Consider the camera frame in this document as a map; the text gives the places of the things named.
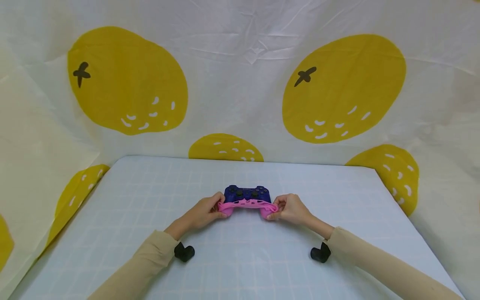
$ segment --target yellow lemon print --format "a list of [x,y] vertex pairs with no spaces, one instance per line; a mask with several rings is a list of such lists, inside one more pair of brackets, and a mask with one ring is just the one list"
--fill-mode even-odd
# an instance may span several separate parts
[[7,222],[5,222],[5,219],[0,215],[0,272],[7,263],[14,245],[15,243],[8,230]]
[[335,143],[377,124],[400,93],[407,71],[400,50],[376,35],[347,36],[308,55],[283,96],[283,122],[296,138]]
[[225,133],[206,135],[193,143],[188,158],[263,161],[264,157],[251,143]]
[[84,113],[127,135],[170,130],[187,111],[187,82],[173,56],[119,27],[83,34],[68,52],[68,75]]
[[106,165],[96,165],[76,173],[63,190],[55,209],[53,221],[46,246],[50,245],[68,220],[75,214],[93,187],[110,169]]
[[406,150],[390,144],[380,145],[356,155],[346,166],[375,169],[407,216],[417,207],[419,167]]

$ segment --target beige long-sleeve shirt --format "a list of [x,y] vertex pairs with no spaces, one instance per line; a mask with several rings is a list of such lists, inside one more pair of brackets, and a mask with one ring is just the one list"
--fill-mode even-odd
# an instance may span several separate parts
[[[337,227],[325,241],[332,254],[368,272],[405,300],[454,300],[456,293],[409,264]],[[154,231],[133,257],[107,279],[90,300],[137,299],[150,280],[168,265],[178,241]]]

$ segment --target wrist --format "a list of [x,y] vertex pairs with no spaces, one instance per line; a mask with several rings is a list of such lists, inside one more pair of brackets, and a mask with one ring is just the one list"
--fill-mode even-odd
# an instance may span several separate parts
[[173,221],[164,231],[171,235],[174,240],[180,240],[190,229],[190,223],[184,217],[180,217]]
[[305,218],[303,218],[302,225],[304,225],[308,229],[312,229],[312,226],[314,225],[316,220],[318,220],[318,218],[310,213],[309,215],[305,216]]
[[328,223],[325,223],[324,221],[320,220],[314,215],[312,215],[312,217],[310,218],[307,218],[305,227],[321,235],[325,240],[330,239],[330,236],[332,235],[332,232],[335,229],[333,226],[331,226]]

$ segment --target fabric backdrop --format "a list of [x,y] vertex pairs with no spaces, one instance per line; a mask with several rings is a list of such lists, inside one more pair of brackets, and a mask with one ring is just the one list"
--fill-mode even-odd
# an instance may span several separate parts
[[473,299],[479,73],[474,0],[3,0],[0,298],[135,154],[375,168]]

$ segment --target blue game controller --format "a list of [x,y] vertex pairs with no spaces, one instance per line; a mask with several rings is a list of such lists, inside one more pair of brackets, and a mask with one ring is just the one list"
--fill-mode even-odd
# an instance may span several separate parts
[[225,202],[218,204],[218,210],[229,216],[235,207],[258,208],[265,219],[269,214],[278,211],[278,207],[270,200],[270,192],[263,186],[254,189],[239,188],[236,185],[227,187]]

